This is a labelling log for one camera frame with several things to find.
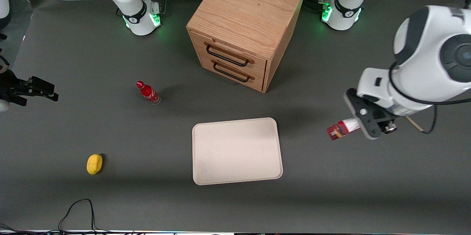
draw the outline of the plastic tray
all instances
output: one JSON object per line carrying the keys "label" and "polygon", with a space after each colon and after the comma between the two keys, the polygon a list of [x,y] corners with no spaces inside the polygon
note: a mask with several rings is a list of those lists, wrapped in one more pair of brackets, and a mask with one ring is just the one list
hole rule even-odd
{"label": "plastic tray", "polygon": [[278,129],[273,118],[193,127],[193,181],[197,185],[278,179],[282,174]]}

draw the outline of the black metal handle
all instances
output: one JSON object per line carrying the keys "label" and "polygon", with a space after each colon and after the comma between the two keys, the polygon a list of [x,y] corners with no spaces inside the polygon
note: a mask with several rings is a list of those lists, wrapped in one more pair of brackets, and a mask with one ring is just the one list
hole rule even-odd
{"label": "black metal handle", "polygon": [[215,71],[220,72],[220,73],[222,73],[222,74],[224,74],[224,75],[227,75],[227,76],[229,76],[229,77],[231,77],[231,78],[237,79],[238,81],[247,82],[247,81],[250,80],[250,77],[249,77],[249,76],[247,76],[247,79],[241,79],[241,78],[239,78],[239,77],[237,77],[237,76],[234,76],[234,75],[232,75],[232,74],[229,74],[229,73],[227,73],[227,72],[225,72],[225,71],[222,71],[222,70],[216,68],[216,66],[217,66],[217,62],[215,62],[214,65],[212,66]]}
{"label": "black metal handle", "polygon": [[248,59],[247,59],[247,60],[245,61],[245,63],[243,63],[243,64],[242,64],[242,63],[239,63],[239,62],[234,61],[234,60],[232,60],[232,59],[230,59],[230,58],[227,58],[227,57],[225,57],[225,56],[221,56],[220,54],[216,54],[216,53],[210,51],[210,50],[209,50],[210,48],[211,48],[211,45],[208,44],[208,45],[206,46],[206,52],[207,52],[208,54],[213,55],[213,56],[215,56],[215,57],[218,57],[218,58],[220,58],[220,59],[224,59],[225,61],[231,62],[232,64],[236,64],[236,65],[239,66],[239,67],[245,67],[245,66],[247,66],[247,64],[249,63],[249,60],[248,60]]}

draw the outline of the red bottle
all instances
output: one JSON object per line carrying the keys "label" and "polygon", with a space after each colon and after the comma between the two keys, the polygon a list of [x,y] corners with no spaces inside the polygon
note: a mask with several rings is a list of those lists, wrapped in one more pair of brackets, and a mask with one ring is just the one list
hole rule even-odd
{"label": "red bottle", "polygon": [[136,83],[136,86],[141,90],[142,96],[144,96],[151,104],[160,103],[160,96],[152,89],[151,86],[144,84],[141,81]]}

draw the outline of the wooden cabinet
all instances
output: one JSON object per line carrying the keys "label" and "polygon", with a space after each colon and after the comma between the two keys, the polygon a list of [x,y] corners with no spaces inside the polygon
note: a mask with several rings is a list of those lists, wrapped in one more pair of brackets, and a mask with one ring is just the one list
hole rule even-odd
{"label": "wooden cabinet", "polygon": [[203,0],[187,24],[202,67],[266,92],[302,0]]}

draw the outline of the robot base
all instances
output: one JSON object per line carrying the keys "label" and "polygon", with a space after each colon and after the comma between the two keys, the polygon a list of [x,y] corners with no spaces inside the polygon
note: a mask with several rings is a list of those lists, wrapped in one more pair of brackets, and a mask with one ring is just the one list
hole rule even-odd
{"label": "robot base", "polygon": [[135,35],[138,36],[145,36],[152,33],[162,24],[162,21],[160,20],[161,17],[159,3],[153,2],[151,0],[143,0],[143,2],[147,5],[147,13],[138,24],[132,24],[123,17],[124,21],[126,22],[126,26],[131,29]]}
{"label": "robot base", "polygon": [[323,4],[324,11],[322,12],[321,22],[325,22],[332,29],[344,31],[350,29],[352,25],[358,20],[361,9],[356,14],[352,12],[352,16],[345,18],[343,14],[333,5],[334,0],[322,0],[319,3]]}

